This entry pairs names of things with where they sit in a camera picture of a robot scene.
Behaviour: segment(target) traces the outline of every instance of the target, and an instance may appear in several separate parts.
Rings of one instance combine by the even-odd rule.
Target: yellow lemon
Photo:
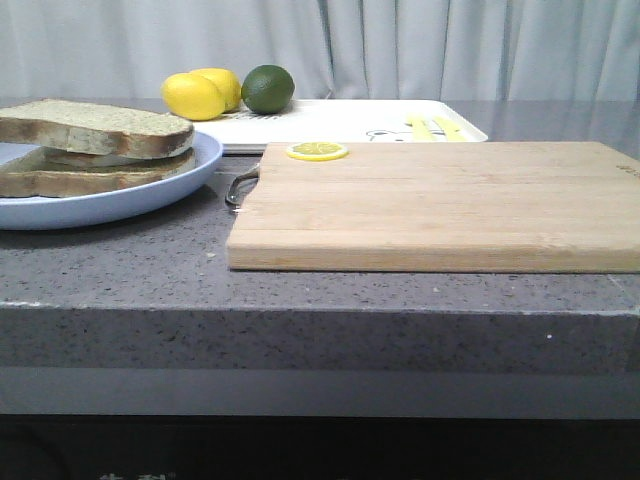
[[[344,145],[333,142],[305,142],[287,147],[287,155],[299,160],[322,162],[342,158],[349,150]]]
[[[225,112],[238,108],[242,86],[236,74],[231,70],[226,68],[198,68],[197,70],[191,70],[189,73],[202,75],[216,84],[216,87],[224,97]]]
[[[224,112],[224,97],[202,75],[173,74],[162,83],[160,92],[172,113],[189,120],[212,120]]]

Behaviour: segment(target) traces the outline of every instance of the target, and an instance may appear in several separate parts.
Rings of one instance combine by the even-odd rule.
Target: curtain fold
[[[0,0],[0,44],[2,96],[275,63],[297,98],[640,98],[640,0]]]

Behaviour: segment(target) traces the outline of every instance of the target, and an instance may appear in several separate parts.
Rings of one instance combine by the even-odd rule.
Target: lemon
[[[224,97],[224,111],[229,112],[240,105],[240,81],[236,74],[226,68],[198,68],[189,73],[202,75],[216,84]]]
[[[260,65],[242,83],[242,100],[259,114],[278,113],[291,101],[296,86],[293,78],[278,65]]]
[[[169,110],[189,120],[212,120],[224,112],[224,97],[218,87],[202,75],[175,73],[160,87]]]
[[[344,145],[333,142],[304,142],[290,145],[287,147],[286,152],[290,157],[299,160],[323,162],[342,158],[349,153],[349,149]]]

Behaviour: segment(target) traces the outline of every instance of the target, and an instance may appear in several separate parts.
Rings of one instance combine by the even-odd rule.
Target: granite countertop
[[[640,158],[638,103],[447,104],[493,141],[595,140]],[[640,371],[640,275],[230,271],[223,197],[257,158],[226,156],[204,187],[139,217],[0,231],[0,365]]]

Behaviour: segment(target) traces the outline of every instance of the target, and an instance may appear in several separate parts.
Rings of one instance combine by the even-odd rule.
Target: white tray
[[[24,155],[35,145],[0,143],[0,164]],[[196,167],[157,182],[113,192],[68,198],[0,198],[0,229],[47,230],[121,220],[169,205],[200,188],[217,168],[222,145],[196,133]]]
[[[236,112],[195,125],[196,130],[219,139],[225,153],[262,153],[270,142],[411,142],[411,127],[404,123],[409,113],[426,120],[438,115],[453,120],[469,142],[488,138],[447,105],[433,100],[294,100],[276,115],[256,115],[243,105]],[[447,141],[435,123],[429,121],[428,127],[437,141]]]

